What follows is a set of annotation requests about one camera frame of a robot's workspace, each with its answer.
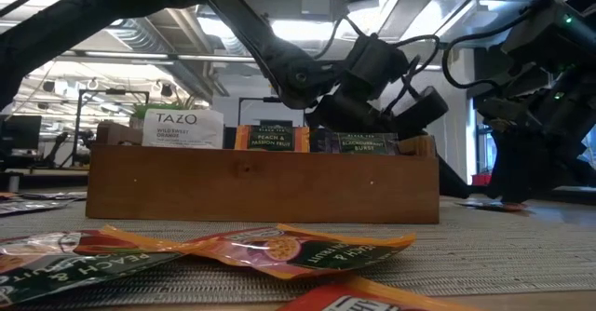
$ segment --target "computer monitor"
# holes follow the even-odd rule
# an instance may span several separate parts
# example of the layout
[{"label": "computer monitor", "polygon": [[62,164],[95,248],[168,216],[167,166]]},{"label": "computer monitor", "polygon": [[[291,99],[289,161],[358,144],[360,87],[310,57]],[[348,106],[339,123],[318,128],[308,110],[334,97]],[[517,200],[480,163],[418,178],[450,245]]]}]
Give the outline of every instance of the computer monitor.
[{"label": "computer monitor", "polygon": [[0,115],[0,145],[8,149],[38,149],[41,115]]}]

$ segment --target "paper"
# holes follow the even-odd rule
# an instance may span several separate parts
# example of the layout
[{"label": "paper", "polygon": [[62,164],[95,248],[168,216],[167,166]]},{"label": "paper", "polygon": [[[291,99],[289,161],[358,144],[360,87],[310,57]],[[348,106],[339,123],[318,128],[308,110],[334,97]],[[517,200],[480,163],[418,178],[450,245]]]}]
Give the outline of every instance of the paper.
[{"label": "paper", "polygon": [[224,115],[212,110],[150,109],[145,116],[142,145],[220,149],[224,145]]}]

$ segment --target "wooden box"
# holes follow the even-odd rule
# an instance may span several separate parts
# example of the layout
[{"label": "wooden box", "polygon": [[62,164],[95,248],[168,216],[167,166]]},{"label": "wooden box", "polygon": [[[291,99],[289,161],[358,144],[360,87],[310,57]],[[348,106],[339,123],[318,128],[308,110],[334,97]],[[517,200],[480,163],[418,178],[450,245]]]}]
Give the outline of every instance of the wooden box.
[{"label": "wooden box", "polygon": [[276,223],[438,223],[429,137],[406,155],[332,155],[97,144],[87,216]]}]

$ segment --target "tazo logo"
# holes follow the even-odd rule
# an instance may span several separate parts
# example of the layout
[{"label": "tazo logo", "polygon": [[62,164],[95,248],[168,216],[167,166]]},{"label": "tazo logo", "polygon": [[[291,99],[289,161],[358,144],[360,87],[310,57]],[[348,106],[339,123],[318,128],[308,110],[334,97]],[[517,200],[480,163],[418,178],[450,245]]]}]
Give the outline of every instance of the tazo logo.
[{"label": "tazo logo", "polygon": [[166,115],[157,114],[157,122],[160,123],[172,123],[172,124],[196,124],[196,115]]}]

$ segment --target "table mat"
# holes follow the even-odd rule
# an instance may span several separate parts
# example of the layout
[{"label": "table mat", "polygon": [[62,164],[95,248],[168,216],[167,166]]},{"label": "table mat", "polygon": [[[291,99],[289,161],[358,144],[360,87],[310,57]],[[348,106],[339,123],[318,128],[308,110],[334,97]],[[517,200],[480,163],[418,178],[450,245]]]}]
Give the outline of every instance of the table mat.
[{"label": "table mat", "polygon": [[[85,218],[85,203],[0,218],[0,237],[101,228],[111,224],[149,237],[190,238],[270,223],[209,223]],[[441,202],[440,224],[308,223],[297,226],[348,236],[418,240],[395,258],[358,271],[388,286],[430,296],[596,290],[596,229],[545,223],[510,213]],[[289,301],[327,277],[282,281],[249,268],[184,257],[131,277],[23,304],[61,310],[125,304],[209,304]]]}]

